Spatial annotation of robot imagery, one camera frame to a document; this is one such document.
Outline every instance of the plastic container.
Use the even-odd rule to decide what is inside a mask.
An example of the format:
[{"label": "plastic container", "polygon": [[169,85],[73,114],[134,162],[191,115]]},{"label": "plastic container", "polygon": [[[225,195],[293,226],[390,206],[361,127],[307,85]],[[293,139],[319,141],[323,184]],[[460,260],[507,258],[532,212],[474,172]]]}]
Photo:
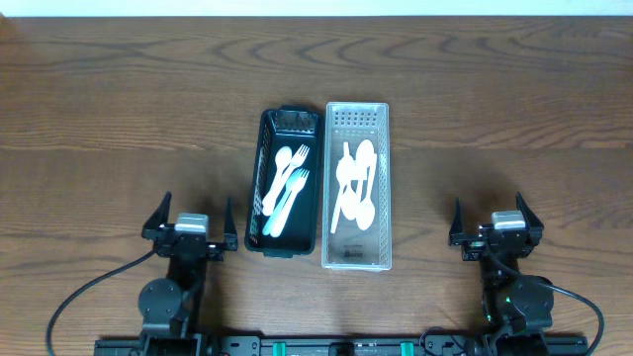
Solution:
[{"label": "plastic container", "polygon": [[[310,254],[315,249],[322,167],[322,121],[321,115],[304,107],[282,106],[279,110],[270,109],[262,113],[244,237],[248,250],[262,252],[267,257],[291,258]],[[297,195],[281,235],[264,235],[261,230],[269,217],[262,213],[262,200],[277,171],[275,154],[283,146],[289,146],[294,154],[302,144],[310,149],[299,167],[310,171],[306,185]]]},{"label": "plastic container", "polygon": [[[339,183],[336,167],[348,142],[352,157],[369,139],[377,154],[371,192],[375,217],[366,230],[340,213],[335,233],[330,225]],[[379,103],[329,103],[325,120],[325,170],[323,175],[322,256],[324,268],[382,271],[392,268],[391,180],[389,160],[389,106]]]}]

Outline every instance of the black basket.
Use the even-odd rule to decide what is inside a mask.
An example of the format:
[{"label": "black basket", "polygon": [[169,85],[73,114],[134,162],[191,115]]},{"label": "black basket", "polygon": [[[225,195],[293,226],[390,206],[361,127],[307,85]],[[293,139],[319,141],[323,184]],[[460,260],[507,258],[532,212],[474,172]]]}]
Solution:
[{"label": "black basket", "polygon": [[[322,123],[320,114],[304,107],[282,106],[279,110],[270,109],[262,113],[244,237],[248,250],[262,252],[267,257],[291,258],[310,254],[315,249],[322,168]],[[261,230],[269,217],[262,214],[262,200],[277,169],[274,152],[283,146],[289,146],[296,152],[302,144],[310,149],[300,167],[310,171],[306,185],[297,196],[282,234],[279,237],[263,235]]]}]

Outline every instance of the gray basket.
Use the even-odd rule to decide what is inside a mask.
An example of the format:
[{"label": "gray basket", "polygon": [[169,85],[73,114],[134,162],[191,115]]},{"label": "gray basket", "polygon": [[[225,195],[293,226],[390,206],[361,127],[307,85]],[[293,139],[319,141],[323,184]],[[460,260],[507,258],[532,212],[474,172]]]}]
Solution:
[{"label": "gray basket", "polygon": [[[336,233],[330,224],[339,184],[336,166],[348,142],[356,148],[369,139],[378,154],[371,200],[376,209],[372,225],[360,230],[341,213]],[[322,256],[324,268],[382,271],[392,268],[391,181],[389,161],[389,106],[380,103],[328,103],[325,119]]]}]

